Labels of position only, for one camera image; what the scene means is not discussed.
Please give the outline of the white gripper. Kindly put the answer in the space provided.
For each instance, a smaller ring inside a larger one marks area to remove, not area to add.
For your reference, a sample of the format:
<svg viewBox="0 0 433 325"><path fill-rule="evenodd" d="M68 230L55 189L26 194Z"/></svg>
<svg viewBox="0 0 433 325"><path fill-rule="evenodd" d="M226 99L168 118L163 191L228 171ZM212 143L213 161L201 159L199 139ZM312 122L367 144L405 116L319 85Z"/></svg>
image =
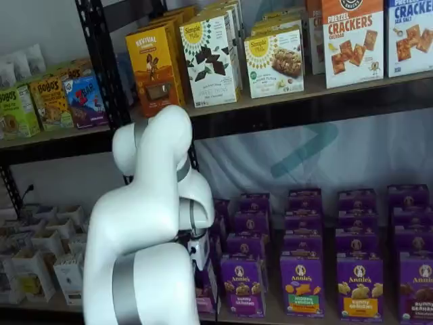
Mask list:
<svg viewBox="0 0 433 325"><path fill-rule="evenodd" d="M192 237L187 243L192 263L202 271L209 256L209 238L207 233Z"/></svg>

